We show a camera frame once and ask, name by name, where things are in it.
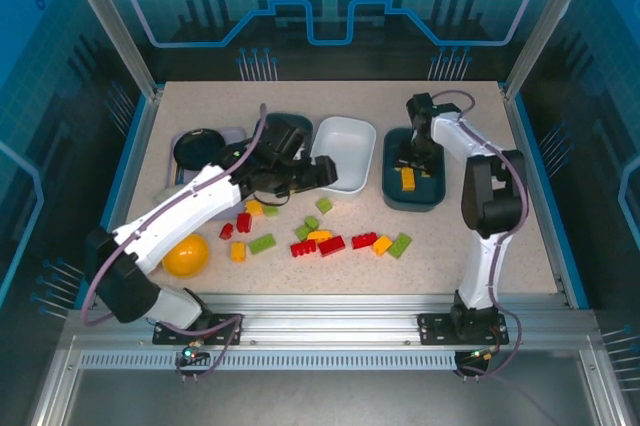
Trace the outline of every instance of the speckled work surface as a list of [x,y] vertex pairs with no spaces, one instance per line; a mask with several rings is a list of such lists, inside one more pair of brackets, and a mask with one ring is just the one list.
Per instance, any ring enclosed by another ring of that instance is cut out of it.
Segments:
[[[464,168],[446,156],[447,195],[428,213],[389,209],[381,189],[382,143],[387,131],[407,127],[406,101],[415,93],[436,93],[462,88],[472,93],[477,107],[469,121],[493,142],[513,146],[500,92],[495,82],[188,82],[167,83],[129,211],[129,220],[155,206],[153,196],[167,184],[171,138],[199,127],[241,126],[250,134],[258,119],[258,106],[270,112],[304,114],[317,129],[333,115],[370,122],[377,141],[369,179],[356,200],[333,200],[334,209],[322,216],[314,203],[322,194],[310,191],[293,196],[277,218],[259,217],[250,234],[234,233],[245,241],[272,233],[277,246],[258,256],[247,251],[245,263],[232,263],[231,241],[218,239],[224,223],[211,222],[198,232],[209,241],[211,258],[205,271],[189,280],[168,276],[159,267],[154,281],[210,293],[353,293],[419,294],[451,293],[460,284],[469,251],[471,233],[460,214]],[[443,101],[466,107],[465,98]],[[292,258],[289,245],[297,242],[293,229],[307,215],[320,218],[320,228],[341,234],[347,249],[328,258],[319,253]],[[388,254],[378,258],[367,249],[353,251],[350,237],[375,231],[391,238],[400,232],[413,242],[400,260]],[[551,268],[538,229],[535,211],[516,236],[503,267],[500,290],[520,293],[556,292]]]

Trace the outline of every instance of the transparent wall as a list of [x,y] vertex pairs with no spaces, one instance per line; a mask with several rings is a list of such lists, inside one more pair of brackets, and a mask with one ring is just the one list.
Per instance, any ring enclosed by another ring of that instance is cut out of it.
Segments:
[[573,0],[522,98],[602,329],[637,332],[640,0]]
[[166,80],[505,79],[547,0],[114,0]]
[[82,268],[139,92],[86,0],[0,10],[0,422],[27,424],[77,284],[43,262]]

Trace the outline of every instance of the white container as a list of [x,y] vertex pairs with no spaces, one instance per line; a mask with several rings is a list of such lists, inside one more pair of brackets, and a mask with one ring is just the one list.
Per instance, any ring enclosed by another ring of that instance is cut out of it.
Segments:
[[359,119],[332,116],[320,123],[311,157],[329,156],[336,163],[338,180],[321,188],[328,196],[356,198],[367,184],[376,130]]

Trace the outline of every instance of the orange ball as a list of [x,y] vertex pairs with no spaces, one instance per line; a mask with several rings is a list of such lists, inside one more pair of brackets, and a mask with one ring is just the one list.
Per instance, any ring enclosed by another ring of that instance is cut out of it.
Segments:
[[209,260],[209,246],[198,234],[190,234],[167,253],[162,267],[176,278],[191,278],[200,274]]

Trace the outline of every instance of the lego brick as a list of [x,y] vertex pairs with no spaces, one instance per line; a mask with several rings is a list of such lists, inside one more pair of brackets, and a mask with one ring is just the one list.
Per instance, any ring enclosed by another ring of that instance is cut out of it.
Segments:
[[249,213],[251,216],[253,216],[254,218],[256,216],[262,216],[263,214],[262,205],[255,199],[251,199],[246,203],[244,203],[244,207],[245,207],[245,211]]
[[268,217],[278,216],[277,206],[268,206],[266,204],[263,204],[262,211],[264,212],[265,216],[268,216]]
[[335,238],[327,239],[318,244],[318,249],[322,257],[329,256],[330,254],[342,251],[345,248],[344,240],[342,236],[336,236]]
[[231,234],[233,233],[233,224],[227,223],[222,227],[222,231],[220,231],[220,239],[231,239]]
[[373,243],[373,251],[378,256],[382,256],[387,249],[391,247],[393,241],[386,236],[380,236],[375,243]]
[[351,238],[351,245],[353,249],[366,248],[367,246],[372,246],[377,240],[378,235],[376,233],[361,234]]
[[402,190],[411,192],[416,190],[416,178],[413,174],[413,168],[402,168],[400,170],[402,177]]
[[333,238],[333,234],[325,229],[319,229],[318,231],[311,231],[307,235],[307,239],[313,239],[316,243],[321,243],[327,239]]
[[316,201],[316,208],[322,213],[327,214],[333,208],[333,204],[327,198],[322,198]]
[[254,239],[249,243],[249,249],[251,250],[251,254],[261,253],[269,248],[272,248],[276,245],[276,240],[273,239],[272,234],[265,234],[264,236]]
[[292,244],[290,247],[291,254],[294,258],[297,258],[298,256],[302,256],[304,254],[316,252],[316,242],[313,239],[302,241],[301,243]]
[[247,259],[247,248],[244,243],[231,243],[231,261],[242,263]]
[[239,233],[251,232],[251,215],[249,213],[240,213],[236,220],[236,229]]
[[411,238],[404,233],[400,233],[391,247],[387,250],[391,256],[400,259],[404,250],[411,244]]
[[311,232],[311,229],[306,224],[303,224],[302,226],[300,226],[298,229],[295,230],[296,236],[300,241],[304,241],[305,239],[307,239],[307,236],[309,236],[310,232]]
[[316,229],[318,229],[318,227],[320,227],[320,221],[318,221],[313,216],[307,216],[306,218],[304,218],[304,224],[306,224],[311,231],[315,231]]

